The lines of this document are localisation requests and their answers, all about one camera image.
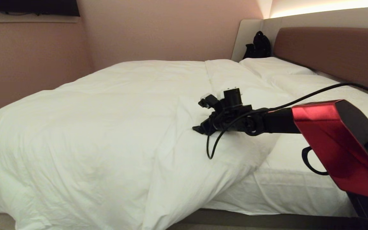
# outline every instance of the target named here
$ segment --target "black backpack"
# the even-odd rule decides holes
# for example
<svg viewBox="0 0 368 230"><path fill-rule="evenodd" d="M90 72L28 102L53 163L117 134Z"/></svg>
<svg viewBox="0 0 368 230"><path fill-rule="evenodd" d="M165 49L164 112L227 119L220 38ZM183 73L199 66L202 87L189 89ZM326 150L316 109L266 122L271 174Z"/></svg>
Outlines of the black backpack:
<svg viewBox="0 0 368 230"><path fill-rule="evenodd" d="M269 39L263 35L262 31L258 31L254 37L253 44L247 44L247 51L244 58L265 58L271 56L271 43Z"/></svg>

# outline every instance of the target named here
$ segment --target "wall-mounted tv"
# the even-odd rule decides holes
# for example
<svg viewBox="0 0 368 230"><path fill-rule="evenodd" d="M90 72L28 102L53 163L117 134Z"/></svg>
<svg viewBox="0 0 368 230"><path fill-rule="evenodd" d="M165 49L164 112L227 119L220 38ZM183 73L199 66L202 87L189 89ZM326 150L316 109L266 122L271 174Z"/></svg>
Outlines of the wall-mounted tv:
<svg viewBox="0 0 368 230"><path fill-rule="evenodd" d="M80 16L76 0L0 0L0 12Z"/></svg>

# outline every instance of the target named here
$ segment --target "pillow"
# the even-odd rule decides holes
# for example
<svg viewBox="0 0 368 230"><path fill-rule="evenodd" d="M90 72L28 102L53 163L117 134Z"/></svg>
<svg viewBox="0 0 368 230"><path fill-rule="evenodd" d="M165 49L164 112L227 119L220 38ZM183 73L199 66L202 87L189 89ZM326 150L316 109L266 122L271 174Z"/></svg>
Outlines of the pillow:
<svg viewBox="0 0 368 230"><path fill-rule="evenodd" d="M319 75L277 75L271 78L271 84L293 95L298 99L324 87L337 84L338 82ZM337 99L345 99L360 109L368 118L368 93L360 91L350 86L343 86L331 89L318 95L299 102L323 102Z"/></svg>
<svg viewBox="0 0 368 230"><path fill-rule="evenodd" d="M246 58L240 61L240 64L256 75L260 76L263 80L268 80L275 75L293 75L293 74L308 74L316 75L315 72L310 69L292 64L287 61L280 60L276 57L269 58Z"/></svg>

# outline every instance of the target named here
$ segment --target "brown upholstered headboard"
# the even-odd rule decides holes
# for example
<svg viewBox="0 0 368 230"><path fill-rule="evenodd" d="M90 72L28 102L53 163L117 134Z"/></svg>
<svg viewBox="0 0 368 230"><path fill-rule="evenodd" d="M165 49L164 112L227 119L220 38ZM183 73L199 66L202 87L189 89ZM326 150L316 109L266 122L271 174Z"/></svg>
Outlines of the brown upholstered headboard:
<svg viewBox="0 0 368 230"><path fill-rule="evenodd" d="M282 28L273 54L344 81L368 86L368 29Z"/></svg>

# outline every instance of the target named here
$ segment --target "black cable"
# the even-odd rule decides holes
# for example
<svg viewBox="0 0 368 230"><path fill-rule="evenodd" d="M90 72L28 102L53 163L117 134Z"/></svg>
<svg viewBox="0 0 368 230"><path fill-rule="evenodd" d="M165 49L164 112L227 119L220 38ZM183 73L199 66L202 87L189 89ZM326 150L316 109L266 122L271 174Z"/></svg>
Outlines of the black cable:
<svg viewBox="0 0 368 230"><path fill-rule="evenodd" d="M309 159L308 159L308 154L309 152L313 150L310 146L309 147L306 147L304 149L302 149L302 159L303 159L303 162L305 163L305 165L314 173L316 174L319 174L319 175L322 175L322 176L328 176L329 173L328 172L320 172L320 171L317 171L316 169L314 169L314 167L311 166L311 164L309 163Z"/></svg>
<svg viewBox="0 0 368 230"><path fill-rule="evenodd" d="M359 200L359 197L358 197L358 196L356 196L356 199L357 199L357 203L360 205L360 208L362 209L363 214L365 215L365 218L366 218L366 220L367 220L367 222L368 222L367 212L365 212L365 210L364 210L364 208L363 208L363 206L362 206L362 203L360 202L360 200Z"/></svg>
<svg viewBox="0 0 368 230"><path fill-rule="evenodd" d="M214 125L214 119L211 118L210 121L210 127L208 129L208 134L207 134L207 156L208 158L211 160L214 157L214 151L212 152L211 156L209 155L209 137L211 136L211 130L212 130L212 126Z"/></svg>
<svg viewBox="0 0 368 230"><path fill-rule="evenodd" d="M364 89L364 90L368 91L368 87L367 87L367 86L364 86L364 85L362 85L362 84L358 84L358 83L354 83L354 82L344 82L344 83L335 84L335 85L328 86L328 87L325 87L325 88L323 88L323 89L317 90L317 91L315 91L315 92L313 92L313 93L310 93L310 94L308 94L308 95L306 95L306 96L303 96L303 97L301 97L301 98L299 98L299 99L296 99L296 100L294 100L294 101L292 101L292 102L289 102L289 103L287 103L287 104L285 104L285 105L278 106L278 107L275 107L275 108L270 108L270 109L268 109L267 111L262 111L262 110L260 110L260 111L251 111L251 112L247 112L246 114L243 114L243 115L241 115L241 116L239 116L239 117L235 118L235 119L234 119L234 120L233 120L233 121L232 121L232 122L231 122L227 127L225 127L225 128L221 131L221 133L219 134L218 138L217 138L217 139L216 139L216 141L215 141L214 147L213 147L213 149L212 149L211 157L210 157L210 155L209 155L209 151L208 151L208 146L209 146L209 136L207 137L207 156L208 156L208 158L209 158L209 159L212 159L212 157L214 156L215 149L216 149L216 147L217 147L218 141L221 139L222 135L223 135L223 134L228 130L228 128L229 128L229 127L231 127L233 124L235 124L235 122L239 121L240 119L242 119L242 118L244 118L244 117L246 117L246 116L248 116L248 115L251 115L251 114L257 113L257 112L269 112L269 111L274 111L274 110L278 110L278 109L283 109L283 108L288 107L288 106L291 106L291 105L293 105L293 104L295 104L295 103L301 102L301 101L303 101L303 100L305 100L305 99L307 99L307 98L310 98L311 96L315 96L316 94L319 94L319 93L322 93L322 92L325 92L325 91L327 91L327 90L331 90L331 89L334 89L334 88L337 88L337 87L341 87L341 86L356 86L356 87L359 87L359 88L361 88L361 89Z"/></svg>

